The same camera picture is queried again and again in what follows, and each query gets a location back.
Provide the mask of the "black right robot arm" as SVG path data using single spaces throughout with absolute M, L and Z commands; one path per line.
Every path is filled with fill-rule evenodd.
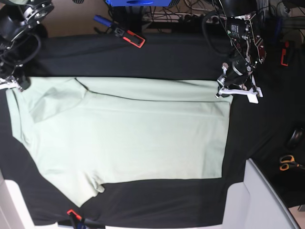
M 0 88 L 26 90 L 30 82 L 23 67 L 41 49 L 34 31 L 51 13 L 51 0 L 2 0 L 0 2 Z

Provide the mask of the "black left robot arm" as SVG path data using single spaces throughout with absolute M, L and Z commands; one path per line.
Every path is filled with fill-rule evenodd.
M 211 49 L 218 55 L 226 56 L 229 62 L 222 64 L 222 74 L 217 79 L 219 97 L 245 95 L 250 103 L 257 104 L 263 97 L 256 85 L 254 72 L 266 58 L 264 41 L 260 35 L 260 17 L 255 0 L 213 0 L 214 10 L 202 19 L 202 31 Z M 232 49 L 229 53 L 218 50 L 212 43 L 206 23 L 217 17 L 229 38 Z

